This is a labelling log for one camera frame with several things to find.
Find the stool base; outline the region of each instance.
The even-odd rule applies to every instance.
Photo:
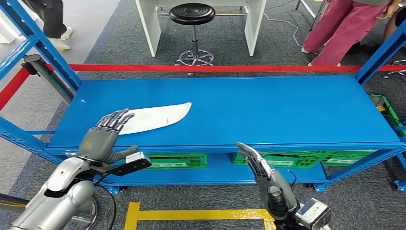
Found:
[[[406,63],[406,60],[398,60],[398,61],[394,61],[392,65],[393,66],[394,65],[403,66],[405,63]],[[389,75],[392,75],[394,73],[405,76],[404,72],[406,72],[406,67],[405,67],[405,70],[391,71],[391,72],[387,73],[383,78],[389,78]]]
[[[214,60],[214,55],[205,50],[199,50],[194,52],[193,50],[188,50],[179,55],[179,59],[176,60],[175,65],[185,65],[185,66],[212,66]]]

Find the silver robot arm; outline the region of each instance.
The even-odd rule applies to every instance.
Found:
[[[291,187],[278,170],[269,166],[252,147],[237,142],[259,187],[261,199],[275,219],[277,230],[329,230],[331,208],[312,198],[305,205],[296,200]]]
[[[104,116],[88,130],[79,147],[78,157],[64,160],[54,170],[25,211],[13,222],[11,230],[62,230],[95,190],[95,175],[123,176],[146,167],[151,162],[137,146],[122,152],[112,148],[118,133],[134,114],[122,116],[128,109]],[[118,160],[124,164],[110,166]]]
[[[80,158],[64,160],[13,222],[11,230],[63,229],[79,207],[93,195],[92,181],[72,185],[79,173],[89,169],[89,164]]]

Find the green crate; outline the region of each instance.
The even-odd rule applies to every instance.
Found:
[[[324,166],[348,166],[351,165],[358,160],[368,156],[369,154],[373,153],[365,151],[365,154],[359,154],[360,151],[337,151],[337,152],[330,152],[326,158],[322,160]]]
[[[146,169],[201,169],[207,167],[206,154],[148,154],[152,166]]]
[[[403,126],[402,122],[400,122],[399,117],[396,115],[388,99],[385,96],[375,96],[375,97],[382,97],[383,99],[383,107],[385,108],[385,111],[382,112],[382,115],[385,117],[387,122],[393,127]],[[401,138],[403,136],[406,136],[406,131],[404,130],[396,131],[396,134]]]
[[[269,165],[275,167],[291,168],[311,168],[317,162],[324,159],[323,152],[262,152],[262,157]],[[233,164],[246,165],[247,162],[243,156],[233,153]]]

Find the yellow line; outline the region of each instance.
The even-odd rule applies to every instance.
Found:
[[[268,219],[264,209],[139,211],[137,220]]]
[[[137,228],[138,212],[139,202],[130,202],[125,217],[124,230],[135,230]]]
[[[273,224],[273,219],[264,219],[265,230],[276,230],[275,224]]]
[[[221,220],[263,219],[265,230],[275,230],[273,218],[265,209],[224,210],[148,210],[140,211],[140,203],[130,202],[124,230],[136,230],[139,220]]]

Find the robot finger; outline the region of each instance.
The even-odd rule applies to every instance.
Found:
[[[101,127],[107,127],[109,122],[120,112],[120,110],[115,111],[114,113],[110,114],[101,124]]]
[[[105,119],[107,119],[107,118],[109,117],[109,115],[110,115],[110,114],[108,114],[108,115],[106,115],[106,116],[100,118],[100,120],[97,121],[95,127],[101,127],[101,124],[103,123],[103,121],[104,121]]]
[[[114,127],[114,131],[119,133],[124,128],[124,125],[128,122],[128,120],[130,120],[133,116],[134,114],[127,114],[125,117],[123,117]]]
[[[111,121],[107,124],[107,127],[109,127],[109,128],[114,128],[114,127],[118,124],[120,118],[121,118],[125,113],[127,113],[128,111],[129,111],[129,109],[123,109],[123,110],[121,110],[119,113],[117,113],[116,116],[113,118],[113,120],[111,120]]]

